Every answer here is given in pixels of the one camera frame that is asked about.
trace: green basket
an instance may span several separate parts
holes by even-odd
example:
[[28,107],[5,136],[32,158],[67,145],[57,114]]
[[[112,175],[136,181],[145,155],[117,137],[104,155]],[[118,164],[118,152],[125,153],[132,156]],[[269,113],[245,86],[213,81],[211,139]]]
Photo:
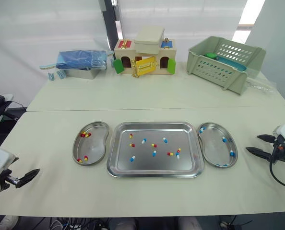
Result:
[[[246,66],[247,69],[239,71],[230,65],[205,57],[207,53],[216,53]],[[187,72],[220,85],[223,90],[229,89],[242,94],[247,77],[255,78],[260,72],[265,54],[265,50],[260,47],[211,36],[189,49]]]

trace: transparent plastic bag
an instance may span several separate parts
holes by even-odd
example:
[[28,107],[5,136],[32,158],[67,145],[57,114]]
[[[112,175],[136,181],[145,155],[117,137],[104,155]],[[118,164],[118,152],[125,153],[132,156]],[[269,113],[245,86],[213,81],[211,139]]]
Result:
[[259,90],[263,93],[273,94],[277,91],[276,82],[264,80],[264,79],[253,79],[247,78],[247,87]]
[[60,51],[56,68],[58,69],[106,69],[107,53],[104,50]]

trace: stainless steel tray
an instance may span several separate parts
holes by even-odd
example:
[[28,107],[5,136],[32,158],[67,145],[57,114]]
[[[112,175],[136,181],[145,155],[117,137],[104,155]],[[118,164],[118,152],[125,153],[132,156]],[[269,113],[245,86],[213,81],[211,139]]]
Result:
[[[91,133],[90,137],[81,137],[81,133]],[[109,127],[104,122],[93,122],[81,129],[73,145],[73,159],[80,165],[90,165],[99,162],[105,155],[106,139]]]
[[189,123],[130,122],[114,130],[107,170],[115,177],[196,177],[203,168],[198,136]]
[[198,133],[202,142],[202,154],[207,162],[219,168],[228,168],[236,163],[238,150],[225,128],[215,123],[204,123],[199,126]]

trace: arched doorway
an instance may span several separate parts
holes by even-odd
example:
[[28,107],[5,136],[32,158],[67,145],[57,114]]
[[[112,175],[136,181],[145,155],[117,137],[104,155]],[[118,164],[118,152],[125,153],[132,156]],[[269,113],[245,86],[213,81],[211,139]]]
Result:
[[168,57],[162,57],[161,58],[161,60],[160,60],[160,68],[161,69],[167,69],[167,67],[168,67],[168,60],[169,60]]
[[124,68],[131,68],[131,61],[129,57],[122,57],[121,62]]

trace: white box lid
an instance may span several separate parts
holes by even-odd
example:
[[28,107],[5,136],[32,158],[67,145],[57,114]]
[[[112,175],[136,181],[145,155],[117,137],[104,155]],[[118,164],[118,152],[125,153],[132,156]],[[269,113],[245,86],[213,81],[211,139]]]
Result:
[[157,45],[161,42],[164,33],[163,26],[144,26],[137,34],[134,42],[136,44]]

